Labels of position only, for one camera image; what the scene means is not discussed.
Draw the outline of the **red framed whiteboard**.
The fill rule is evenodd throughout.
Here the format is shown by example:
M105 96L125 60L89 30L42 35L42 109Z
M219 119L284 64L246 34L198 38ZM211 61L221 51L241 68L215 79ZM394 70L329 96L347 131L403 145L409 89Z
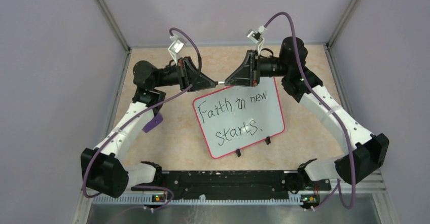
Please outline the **red framed whiteboard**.
M275 78L256 87L229 86L192 103L213 159L224 157L285 130Z

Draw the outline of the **purple wedge eraser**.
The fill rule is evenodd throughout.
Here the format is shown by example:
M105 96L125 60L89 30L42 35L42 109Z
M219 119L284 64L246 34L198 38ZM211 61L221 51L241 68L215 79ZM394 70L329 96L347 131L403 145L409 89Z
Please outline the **purple wedge eraser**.
M153 130L155 127L160 125L163 122L163 116L161 113L157 113L143 128L142 131L144 133L148 133Z

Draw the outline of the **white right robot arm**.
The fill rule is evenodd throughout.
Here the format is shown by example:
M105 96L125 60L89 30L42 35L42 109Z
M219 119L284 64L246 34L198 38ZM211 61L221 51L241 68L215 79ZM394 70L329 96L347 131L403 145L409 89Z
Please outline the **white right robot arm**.
M291 36L282 41L277 57L247 50L225 85L255 87L261 78L280 77L284 91L320 120L344 152L343 156L301 164L298 185L310 190L319 180L329 178L357 184L383 165L389 139L366 129L330 95L322 80L305 66L307 55L303 41Z

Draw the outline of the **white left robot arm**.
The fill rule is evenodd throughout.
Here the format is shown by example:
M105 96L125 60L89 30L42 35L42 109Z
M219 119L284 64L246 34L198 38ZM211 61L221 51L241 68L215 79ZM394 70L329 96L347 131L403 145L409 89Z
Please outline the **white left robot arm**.
M106 138L95 148L81 153L82 191L85 197L105 194L117 198L135 185L144 184L150 190L162 185L162 176L156 164L143 162L125 168L123 158L139 133L149 132L162 122L160 109L186 92L213 88L216 83L202 72L202 57L198 64L191 57L177 63L170 61L164 68L157 68L141 60L133 67L136 92L123 118Z

